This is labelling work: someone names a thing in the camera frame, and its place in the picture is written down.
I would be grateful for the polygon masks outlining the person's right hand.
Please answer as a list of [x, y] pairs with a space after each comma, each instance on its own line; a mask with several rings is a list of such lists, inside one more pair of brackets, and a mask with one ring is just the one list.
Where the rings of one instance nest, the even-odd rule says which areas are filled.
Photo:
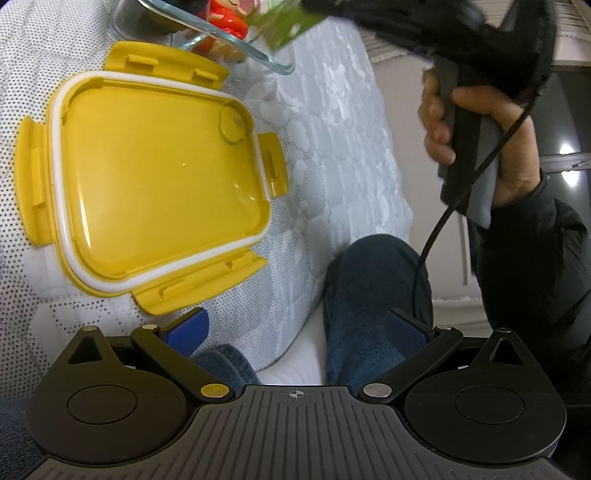
[[[443, 166], [450, 166], [456, 152], [450, 147], [452, 129], [443, 122], [445, 107], [439, 96], [439, 80], [434, 70], [423, 73], [423, 94], [419, 117], [426, 130], [427, 154]], [[452, 93], [457, 106], [489, 116], [508, 130], [524, 110], [491, 86], [458, 87]], [[535, 128], [526, 118], [501, 152], [493, 205], [503, 207], [530, 195], [541, 183], [540, 159]]]

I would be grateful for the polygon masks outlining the black sleeve right forearm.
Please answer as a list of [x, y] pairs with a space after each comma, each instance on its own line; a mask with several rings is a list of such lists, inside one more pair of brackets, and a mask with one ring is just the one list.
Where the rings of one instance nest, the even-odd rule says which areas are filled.
[[491, 326], [514, 331], [567, 406], [554, 460], [590, 476], [590, 236], [545, 181], [479, 228], [476, 276]]

